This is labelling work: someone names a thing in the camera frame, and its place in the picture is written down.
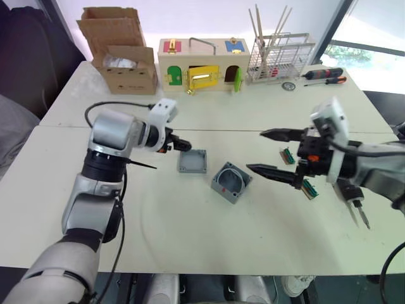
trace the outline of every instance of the white robot part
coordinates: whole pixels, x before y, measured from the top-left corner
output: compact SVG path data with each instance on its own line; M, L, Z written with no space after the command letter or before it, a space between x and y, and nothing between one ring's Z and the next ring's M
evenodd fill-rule
M323 128L332 127L334 129L333 141L339 146L347 146L349 142L349 123L335 96L331 100L317 106L311 114L311 120L321 135L324 133ZM330 149L333 149L334 152L327 182L335 184L339 176L340 168L342 167L344 152L333 147L330 147Z
M166 124L171 122L177 115L176 101L168 98L162 98L149 112L147 123L154 125L159 131L159 140L149 151L158 151L166 140Z

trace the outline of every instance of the blue square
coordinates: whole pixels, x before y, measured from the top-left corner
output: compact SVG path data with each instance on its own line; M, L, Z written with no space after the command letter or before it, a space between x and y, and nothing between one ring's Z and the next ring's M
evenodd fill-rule
M230 41L225 41L225 45L227 46L227 51L232 52L234 49L240 49L242 52L245 51L245 48L243 47L242 41L238 41L235 44L233 44Z

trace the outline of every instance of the yellow door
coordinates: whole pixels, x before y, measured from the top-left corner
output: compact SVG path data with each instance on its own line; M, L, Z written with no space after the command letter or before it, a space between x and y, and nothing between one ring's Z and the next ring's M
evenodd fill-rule
M189 90L215 86L218 83L218 65L199 66L189 69Z

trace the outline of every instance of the green connector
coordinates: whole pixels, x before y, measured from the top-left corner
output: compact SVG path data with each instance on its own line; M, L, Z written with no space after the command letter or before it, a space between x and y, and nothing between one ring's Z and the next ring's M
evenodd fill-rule
M281 157L283 158L283 161L287 165L293 165L296 163L294 157L292 157L292 154L288 148L285 148L283 151L280 152Z
M303 180L301 189L310 200L316 198L319 195L319 193L316 192L315 188L309 183L307 179Z

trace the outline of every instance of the black cable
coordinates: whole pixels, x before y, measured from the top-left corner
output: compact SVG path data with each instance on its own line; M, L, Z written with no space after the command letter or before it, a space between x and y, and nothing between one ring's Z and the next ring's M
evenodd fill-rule
M146 168L151 168L151 169L157 169L157 168L154 167L154 166L146 165L145 163L140 163L140 162L138 162L138 161L134 161L134 160L130 160L130 159L128 159L128 163L131 163L132 165L138 165L138 166L141 166L141 167L146 167Z
M120 195L120 208L121 208L121 219L122 219L121 243L120 243L120 247L119 247L119 249L118 249L118 252L117 252L117 254L116 254L116 257L115 257L115 261L114 261L114 264L113 264L113 268L111 269L111 272L109 273L107 283L106 283L106 285L105 285L105 287L104 287L102 293L100 294L100 297L98 298L96 304L101 304L101 301L102 301L103 298L105 297L105 295L106 295L106 293L107 293L107 290L108 290L109 286L111 285L111 282L112 282L112 280L113 280L113 276L114 276L114 273L115 273L116 265L118 264L118 261L119 261L119 259L120 259L120 255L121 255L121 251L122 251L122 247L123 247L123 245L124 245L124 239L125 239L125 217L124 217L124 208L123 208L123 203L122 203L122 202L123 202L123 199L124 199L124 196L125 196L125 191L127 190L127 179L128 179L127 171L124 171L124 178L123 178L124 185L123 185L123 187L122 187L122 192L121 192L121 195Z
M396 155L404 155L405 151L388 151L388 152L362 152L356 151L351 148L342 147L341 145L337 144L333 141L331 137L326 137L328 143L334 147L335 149L344 152L351 156L363 156L363 157L383 157L383 156L396 156Z
M84 119L86 119L86 122L90 128L93 125L91 124L90 119L89 119L89 112L91 111L91 109L94 109L95 107L103 106L103 105L131 105L131 106L140 106L143 108L149 108L150 110L154 107L154 104L130 103L129 101L101 101L99 103L94 103L84 111Z
M388 304L387 299L385 298L385 276L387 275L387 269L390 265L392 259L400 252L401 249L405 248L405 242L400 244L397 248L393 250L393 252L388 256L386 259L384 266L382 267L381 274L380 274L380 295L383 304Z

